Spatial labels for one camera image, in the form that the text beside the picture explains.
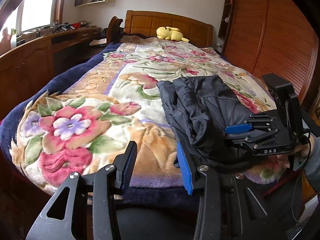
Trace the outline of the person's right hand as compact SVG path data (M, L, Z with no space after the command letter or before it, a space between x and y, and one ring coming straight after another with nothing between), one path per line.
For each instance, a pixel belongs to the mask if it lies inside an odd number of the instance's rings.
M313 134L310 135L309 140L310 142L308 142L305 145L298 143L295 146L295 149L290 153L276 155L278 164L283 168L289 168L290 167L289 156L294 155L295 157L297 157L299 164L301 164L308 157L311 157L314 149L314 144L315 144L315 139Z

